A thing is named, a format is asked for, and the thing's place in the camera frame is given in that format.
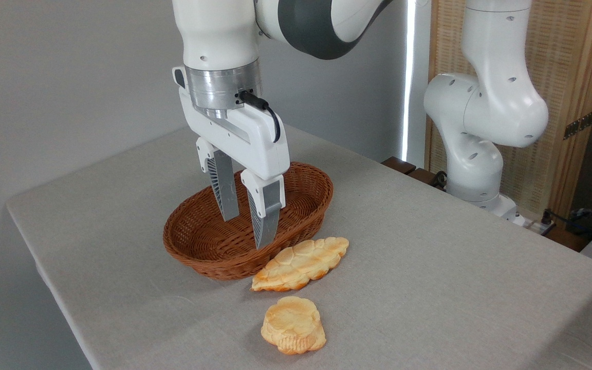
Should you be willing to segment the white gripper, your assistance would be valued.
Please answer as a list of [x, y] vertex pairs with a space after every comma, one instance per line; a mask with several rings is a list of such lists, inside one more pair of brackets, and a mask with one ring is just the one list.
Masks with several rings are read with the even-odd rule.
[[284, 174], [290, 166], [286, 130], [278, 115], [249, 104], [210, 116], [193, 105], [185, 66], [173, 68], [179, 98], [196, 141], [201, 170], [209, 176], [224, 221], [239, 215], [232, 159], [249, 170], [240, 174], [247, 189], [257, 250], [273, 242], [280, 210], [286, 206]]

